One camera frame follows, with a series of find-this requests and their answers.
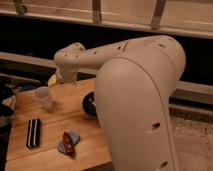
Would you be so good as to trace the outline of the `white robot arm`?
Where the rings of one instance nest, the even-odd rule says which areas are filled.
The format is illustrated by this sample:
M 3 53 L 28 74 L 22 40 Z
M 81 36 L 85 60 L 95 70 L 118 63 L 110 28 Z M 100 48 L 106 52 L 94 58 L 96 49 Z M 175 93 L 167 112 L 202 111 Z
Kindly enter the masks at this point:
M 97 71 L 95 107 L 116 171 L 179 171 L 169 97 L 183 74 L 182 46 L 166 35 L 85 49 L 73 43 L 54 55 L 58 83 L 80 68 Z

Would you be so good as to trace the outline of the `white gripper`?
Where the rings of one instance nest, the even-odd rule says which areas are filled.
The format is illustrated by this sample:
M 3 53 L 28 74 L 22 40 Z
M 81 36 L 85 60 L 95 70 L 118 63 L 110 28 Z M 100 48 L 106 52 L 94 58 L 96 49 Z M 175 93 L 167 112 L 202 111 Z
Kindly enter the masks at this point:
M 56 84 L 56 81 L 60 84 L 69 83 L 73 86 L 78 86 L 77 83 L 77 68 L 69 68 L 69 67 L 58 67 L 55 75 L 52 75 L 47 84 L 49 87 L 52 87 Z

